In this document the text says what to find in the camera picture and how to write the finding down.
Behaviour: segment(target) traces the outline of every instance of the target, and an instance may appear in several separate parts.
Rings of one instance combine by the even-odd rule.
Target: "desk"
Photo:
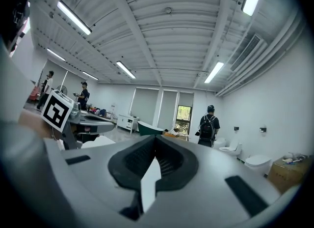
[[[117,127],[122,127],[122,128],[128,129],[128,130],[130,130],[130,134],[132,134],[132,130],[136,129],[136,125],[137,125],[138,120],[139,120],[138,117],[119,114],[118,121],[117,121]]]

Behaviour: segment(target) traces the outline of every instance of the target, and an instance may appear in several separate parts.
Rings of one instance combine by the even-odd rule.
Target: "ceiling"
[[[58,1],[30,0],[32,38],[77,72],[100,83],[216,92],[228,83],[230,66],[253,35],[271,44],[294,5],[261,0],[251,17],[241,11],[243,0],[63,0],[92,29],[86,35],[56,7]],[[135,80],[117,67],[119,60]],[[225,66],[205,84],[218,61]]]

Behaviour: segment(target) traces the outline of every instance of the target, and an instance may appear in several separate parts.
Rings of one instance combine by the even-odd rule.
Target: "toilet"
[[[264,155],[254,155],[245,159],[244,165],[264,176],[269,168],[270,158]]]
[[[226,144],[227,144],[226,139],[223,137],[220,137],[220,138],[217,138],[217,140],[215,140],[214,146],[212,148],[213,149],[219,149],[221,147],[225,147]]]
[[[238,156],[241,153],[242,144],[237,139],[233,139],[229,147],[220,147],[219,151],[226,153],[230,156]]]

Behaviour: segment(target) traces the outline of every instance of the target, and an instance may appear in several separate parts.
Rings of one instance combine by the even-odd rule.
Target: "ceiling beam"
[[[46,43],[46,48],[50,47],[51,50],[56,51],[57,54],[60,54],[62,57],[64,57],[67,62],[70,62],[71,64],[75,65],[75,63],[78,61],[75,57],[73,57],[70,53],[66,52],[64,49],[62,49],[60,46],[58,46],[56,43],[52,42],[51,40],[49,40],[48,36],[44,35],[43,33],[41,33],[39,30],[33,30],[32,31],[32,36],[37,37],[38,39],[44,41]],[[55,59],[55,57],[53,55],[48,55],[49,59]],[[87,77],[85,74],[81,73],[80,71],[78,71],[75,68],[72,68],[72,66],[68,65],[66,62],[57,59],[57,61],[53,61],[55,64],[60,65],[61,67],[69,70],[72,73],[75,73],[76,75],[87,79],[89,77]],[[104,77],[100,77],[97,74],[95,74],[95,70],[89,66],[87,66],[85,68],[85,71],[87,73],[90,73],[91,75],[96,76],[98,79],[103,80],[104,82],[106,82],[107,84],[111,83],[111,80],[108,78],[104,78]]]
[[[49,13],[52,12],[54,14],[52,20],[55,21],[55,23],[60,26],[69,36],[73,37],[79,44],[81,44],[85,50],[89,51],[92,56],[96,57],[100,63],[105,63],[115,73],[121,72],[121,70],[117,66],[111,63],[104,55],[102,55],[90,43],[88,43],[86,39],[79,35],[78,32],[75,31],[65,20],[63,20],[63,18],[61,18],[58,13],[53,10],[47,3],[45,3],[43,0],[35,0],[34,4],[48,17],[48,19],[51,19]],[[131,83],[131,79],[123,72],[121,72],[120,76],[127,83]]]
[[[207,53],[204,58],[203,62],[203,67],[202,71],[207,71],[208,66],[212,60],[212,57],[214,56],[217,46],[219,44],[219,41],[221,39],[221,36],[224,32],[224,28],[226,26],[227,18],[228,18],[228,13],[230,10],[232,0],[220,0],[220,6],[219,6],[219,11],[218,11],[218,16],[217,16],[217,22],[215,25],[215,31],[212,35],[212,39],[209,44],[209,48],[207,50]],[[201,76],[198,76],[195,80],[194,83],[194,88],[197,86],[197,84],[200,81]]]
[[[161,76],[158,72],[158,70],[156,69],[156,64],[155,61],[153,59],[152,53],[147,45],[147,42],[143,36],[143,33],[131,11],[131,8],[129,7],[129,4],[126,0],[112,0],[116,6],[118,7],[118,10],[121,12],[123,18],[125,19],[125,21],[127,22],[130,30],[132,31],[137,43],[139,44],[140,49],[142,50],[146,60],[149,63],[149,66],[151,68],[153,68],[153,73],[159,83],[159,85],[161,84]]]

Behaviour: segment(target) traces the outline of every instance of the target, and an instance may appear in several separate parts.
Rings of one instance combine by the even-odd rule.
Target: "man with backpack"
[[[200,136],[198,144],[212,147],[220,125],[218,118],[214,116],[215,107],[213,105],[207,107],[207,112],[208,114],[201,118],[200,130],[196,135]]]

